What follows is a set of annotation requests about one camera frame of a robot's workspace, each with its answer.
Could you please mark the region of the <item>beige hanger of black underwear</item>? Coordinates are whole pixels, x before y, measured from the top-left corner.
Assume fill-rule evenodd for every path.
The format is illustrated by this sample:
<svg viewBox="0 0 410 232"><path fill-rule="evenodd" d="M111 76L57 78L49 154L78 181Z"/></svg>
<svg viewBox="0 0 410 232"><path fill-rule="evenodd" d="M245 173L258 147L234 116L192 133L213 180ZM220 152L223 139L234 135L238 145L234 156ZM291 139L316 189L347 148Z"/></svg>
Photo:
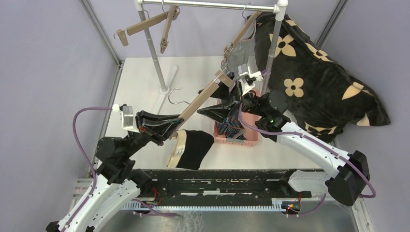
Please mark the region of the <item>beige hanger of black underwear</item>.
<svg viewBox="0 0 410 232"><path fill-rule="evenodd" d="M181 104L181 103L186 103L188 106L185 108L185 110L179 115L179 118L184 119L183 122L178 125L176 128L175 132L171 135L170 138L176 137L176 132L182 127L184 123L188 121L188 119L206 102L208 98L211 97L211 95L219 88L219 85L216 83L217 80L219 80L219 83L222 83L223 85L227 87L231 87L234 84L234 81L230 79L226 74L225 70L223 69L222 71L217 71L216 72L216 78L210 82L202 91L201 93L198 94L198 96L191 102L188 103L187 101L179 101L179 102L173 102L170 97L171 94L175 90L180 90L182 88L174 88L172 89L169 94L168 94L168 101L171 104Z"/></svg>

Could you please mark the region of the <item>dark blue striped underwear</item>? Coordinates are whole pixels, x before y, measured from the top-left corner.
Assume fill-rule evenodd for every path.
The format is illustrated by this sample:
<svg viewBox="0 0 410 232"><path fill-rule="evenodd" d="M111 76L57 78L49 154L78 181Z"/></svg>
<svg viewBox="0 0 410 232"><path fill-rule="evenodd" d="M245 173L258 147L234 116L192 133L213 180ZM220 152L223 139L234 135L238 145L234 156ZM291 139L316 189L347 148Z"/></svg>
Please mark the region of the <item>dark blue striped underwear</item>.
<svg viewBox="0 0 410 232"><path fill-rule="evenodd" d="M246 140L244 136L245 128L239 120L239 111L236 110L228 116L222 123L216 124L218 135L224 135L227 139Z"/></svg>

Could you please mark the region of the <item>black underwear beige waistband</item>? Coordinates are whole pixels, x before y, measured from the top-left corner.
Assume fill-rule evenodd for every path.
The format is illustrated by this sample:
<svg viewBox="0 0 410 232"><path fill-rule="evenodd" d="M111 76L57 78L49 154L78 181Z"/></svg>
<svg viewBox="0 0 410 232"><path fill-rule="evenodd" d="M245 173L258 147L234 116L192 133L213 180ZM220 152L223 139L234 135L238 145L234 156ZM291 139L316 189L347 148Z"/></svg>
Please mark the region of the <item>black underwear beige waistband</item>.
<svg viewBox="0 0 410 232"><path fill-rule="evenodd" d="M176 145L166 165L167 169L198 170L214 144L214 137L202 130L179 130Z"/></svg>

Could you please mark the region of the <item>beige hanger of striped underwear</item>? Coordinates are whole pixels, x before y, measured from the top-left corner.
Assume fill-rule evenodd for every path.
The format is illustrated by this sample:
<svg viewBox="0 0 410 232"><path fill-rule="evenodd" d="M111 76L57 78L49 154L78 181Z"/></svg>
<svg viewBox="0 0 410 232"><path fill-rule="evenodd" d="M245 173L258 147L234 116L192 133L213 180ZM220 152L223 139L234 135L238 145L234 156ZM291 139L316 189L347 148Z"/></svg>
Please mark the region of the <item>beige hanger of striped underwear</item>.
<svg viewBox="0 0 410 232"><path fill-rule="evenodd" d="M161 7L162 7L163 12L167 14L167 17L166 17L166 22L165 22L164 30L162 33L161 42L160 42L160 53L161 54L163 54L166 48L168 47L168 44L169 44L168 36L169 36L169 30L171 28L171 24L173 21L175 21L178 18L179 13L180 13L180 8L177 5L171 5L167 12L165 12L163 6L164 6L164 1L161 2Z"/></svg>

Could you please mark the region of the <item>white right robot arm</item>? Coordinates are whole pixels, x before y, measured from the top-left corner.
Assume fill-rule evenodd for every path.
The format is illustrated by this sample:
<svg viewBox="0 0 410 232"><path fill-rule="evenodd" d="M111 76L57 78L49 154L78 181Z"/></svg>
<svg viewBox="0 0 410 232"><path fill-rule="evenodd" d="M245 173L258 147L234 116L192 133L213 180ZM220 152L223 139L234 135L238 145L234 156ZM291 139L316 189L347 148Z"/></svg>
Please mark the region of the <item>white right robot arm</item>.
<svg viewBox="0 0 410 232"><path fill-rule="evenodd" d="M245 127L295 150L322 169L318 173L293 171L279 184L286 197L301 191L320 192L345 206L354 205L359 197L375 198L366 155L358 150L349 153L338 149L309 134L284 115L287 109L286 97L280 91L257 96L251 90L244 94L241 87L236 87L226 101L197 113L222 123L238 112Z"/></svg>

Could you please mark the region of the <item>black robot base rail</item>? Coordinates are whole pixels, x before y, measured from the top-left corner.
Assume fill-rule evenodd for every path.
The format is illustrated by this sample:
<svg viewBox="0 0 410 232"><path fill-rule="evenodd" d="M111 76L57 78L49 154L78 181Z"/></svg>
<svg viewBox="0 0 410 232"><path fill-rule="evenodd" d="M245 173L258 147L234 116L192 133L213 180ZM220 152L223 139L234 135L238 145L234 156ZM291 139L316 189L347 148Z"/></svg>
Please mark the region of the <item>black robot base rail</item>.
<svg viewBox="0 0 410 232"><path fill-rule="evenodd" d="M136 199L158 207L234 208L272 206L274 200L309 199L287 183L292 170L147 170L152 180Z"/></svg>

